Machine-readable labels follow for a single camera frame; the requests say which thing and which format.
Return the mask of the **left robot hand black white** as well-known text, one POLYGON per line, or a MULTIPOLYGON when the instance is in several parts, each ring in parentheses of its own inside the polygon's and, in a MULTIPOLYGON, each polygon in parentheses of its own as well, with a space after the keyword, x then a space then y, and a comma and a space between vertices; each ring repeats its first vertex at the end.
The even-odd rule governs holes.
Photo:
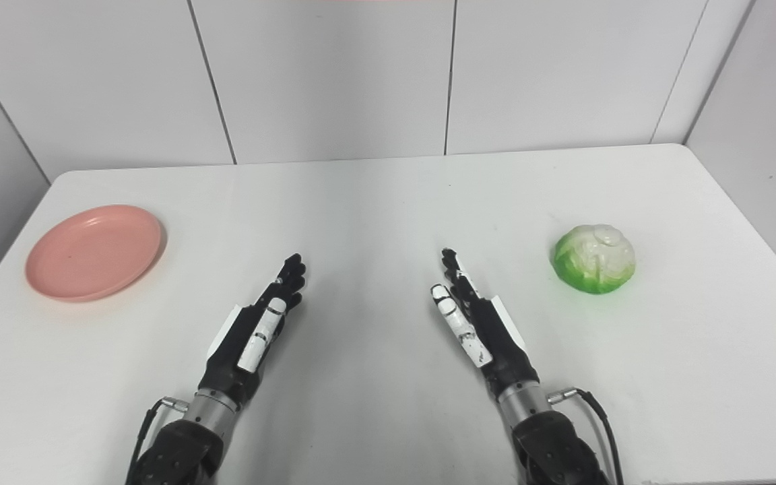
POLYGON ((302 301, 305 273, 302 255, 291 255, 261 297, 240 308, 207 359, 197 389, 224 394, 237 408, 255 396, 265 357, 283 331, 286 315, 302 301))

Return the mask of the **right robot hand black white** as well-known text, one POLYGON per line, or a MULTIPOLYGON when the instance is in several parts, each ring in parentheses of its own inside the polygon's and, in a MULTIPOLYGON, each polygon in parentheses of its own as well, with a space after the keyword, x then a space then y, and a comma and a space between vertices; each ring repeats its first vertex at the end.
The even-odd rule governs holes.
POLYGON ((490 395, 498 399, 509 387, 541 383, 524 345, 509 329, 508 315, 498 299, 480 295, 453 249, 441 251, 441 263, 449 285, 432 286, 431 298, 466 356, 483 375, 490 395))

